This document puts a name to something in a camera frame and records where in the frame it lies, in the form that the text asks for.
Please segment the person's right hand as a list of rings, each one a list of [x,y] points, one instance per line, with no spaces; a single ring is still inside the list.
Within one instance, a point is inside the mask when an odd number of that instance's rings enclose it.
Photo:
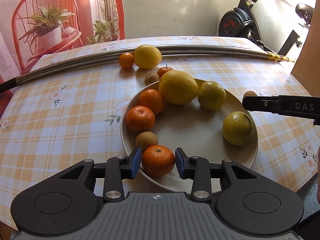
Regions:
[[[317,200],[320,203],[320,146],[317,150],[317,173],[318,173],[318,177],[317,177]]]

